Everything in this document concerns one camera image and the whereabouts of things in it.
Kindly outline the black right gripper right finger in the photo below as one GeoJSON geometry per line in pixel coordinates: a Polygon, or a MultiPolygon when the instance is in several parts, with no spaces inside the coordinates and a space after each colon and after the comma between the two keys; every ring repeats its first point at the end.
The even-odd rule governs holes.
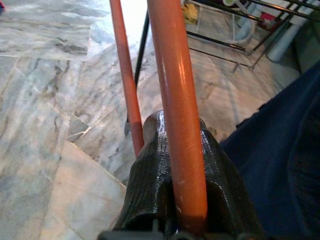
{"type": "Polygon", "coordinates": [[[262,240],[264,231],[236,167],[200,122],[210,240],[262,240]]]}

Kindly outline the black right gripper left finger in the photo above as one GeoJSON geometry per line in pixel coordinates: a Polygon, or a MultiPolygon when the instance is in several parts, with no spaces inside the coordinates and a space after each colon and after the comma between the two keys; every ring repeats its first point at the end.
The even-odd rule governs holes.
{"type": "Polygon", "coordinates": [[[175,229],[175,200],[163,110],[144,122],[145,144],[131,166],[124,203],[114,230],[175,229]]]}

